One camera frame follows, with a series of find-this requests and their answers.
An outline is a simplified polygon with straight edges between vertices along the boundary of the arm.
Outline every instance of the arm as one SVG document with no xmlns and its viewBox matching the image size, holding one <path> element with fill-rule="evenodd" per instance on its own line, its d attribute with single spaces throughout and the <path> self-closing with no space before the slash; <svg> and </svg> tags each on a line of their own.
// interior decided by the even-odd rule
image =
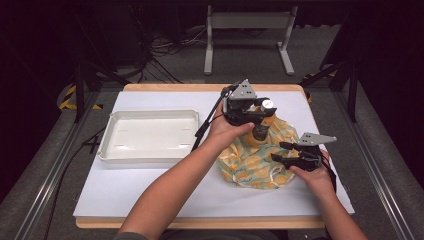
<svg viewBox="0 0 424 240">
<path fill-rule="evenodd" d="M 328 153 L 322 152 L 329 159 Z M 322 218 L 334 240 L 367 239 L 337 198 L 328 171 L 324 166 L 312 172 L 304 171 L 296 166 L 290 167 L 290 170 L 302 178 L 318 198 Z"/>
<path fill-rule="evenodd" d="M 196 150 L 157 178 L 140 196 L 119 232 L 141 233 L 158 239 L 175 219 L 191 193 L 209 171 L 218 155 L 253 123 L 234 127 L 222 115 L 222 103 L 215 112 L 208 137 Z"/>
</svg>

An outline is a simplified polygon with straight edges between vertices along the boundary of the metal frame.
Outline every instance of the metal frame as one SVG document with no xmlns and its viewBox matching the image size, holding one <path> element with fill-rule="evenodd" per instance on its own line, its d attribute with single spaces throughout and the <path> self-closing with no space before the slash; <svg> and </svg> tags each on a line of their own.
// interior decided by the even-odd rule
<svg viewBox="0 0 424 240">
<path fill-rule="evenodd" d="M 291 31 L 293 29 L 294 20 L 296 19 L 297 7 L 292 7 L 290 12 L 212 12 L 212 7 L 208 6 L 207 17 L 207 47 L 205 57 L 204 74 L 212 74 L 212 58 L 213 58 L 213 29 L 228 28 L 283 28 L 284 39 L 277 42 L 278 51 L 280 52 L 283 65 L 287 75 L 293 75 L 294 69 L 287 53 L 287 45 L 289 43 Z"/>
</svg>

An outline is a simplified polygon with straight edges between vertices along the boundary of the crumpled cloth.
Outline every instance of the crumpled cloth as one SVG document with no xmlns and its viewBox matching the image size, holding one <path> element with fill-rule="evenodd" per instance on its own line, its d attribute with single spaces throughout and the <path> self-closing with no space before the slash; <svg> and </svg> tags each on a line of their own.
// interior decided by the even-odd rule
<svg viewBox="0 0 424 240">
<path fill-rule="evenodd" d="M 296 150 L 279 146 L 280 142 L 297 142 L 296 129 L 286 121 L 275 118 L 264 141 L 253 139 L 251 133 L 237 137 L 216 159 L 224 180 L 240 187 L 275 189 L 283 187 L 294 176 L 275 162 L 271 153 L 283 157 L 297 157 Z"/>
</svg>

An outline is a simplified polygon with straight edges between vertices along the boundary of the stand leg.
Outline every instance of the stand leg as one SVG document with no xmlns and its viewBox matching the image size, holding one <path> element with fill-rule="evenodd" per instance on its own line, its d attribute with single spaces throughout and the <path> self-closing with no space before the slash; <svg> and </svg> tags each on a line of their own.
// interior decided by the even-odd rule
<svg viewBox="0 0 424 240">
<path fill-rule="evenodd" d="M 212 74 L 212 57 L 213 57 L 213 42 L 212 42 L 212 7 L 208 6 L 208 19 L 207 19 L 207 33 L 208 33 L 208 45 L 206 47 L 205 57 L 205 75 Z"/>
<path fill-rule="evenodd" d="M 286 69 L 287 75 L 293 75 L 294 69 L 291 64 L 289 55 L 287 54 L 287 45 L 289 43 L 291 31 L 293 29 L 294 20 L 296 19 L 297 7 L 293 7 L 290 13 L 290 18 L 287 21 L 287 26 L 285 27 L 286 33 L 284 34 L 284 42 L 278 42 L 278 50 L 280 51 L 281 59 L 283 60 L 284 68 Z"/>
</svg>

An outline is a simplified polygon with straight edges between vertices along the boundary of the white tray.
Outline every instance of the white tray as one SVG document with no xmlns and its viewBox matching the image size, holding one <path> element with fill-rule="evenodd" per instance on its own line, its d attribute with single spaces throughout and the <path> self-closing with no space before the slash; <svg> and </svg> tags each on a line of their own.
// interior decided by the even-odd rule
<svg viewBox="0 0 424 240">
<path fill-rule="evenodd" d="M 196 140 L 193 110 L 112 113 L 97 155 L 109 163 L 178 162 Z"/>
</svg>

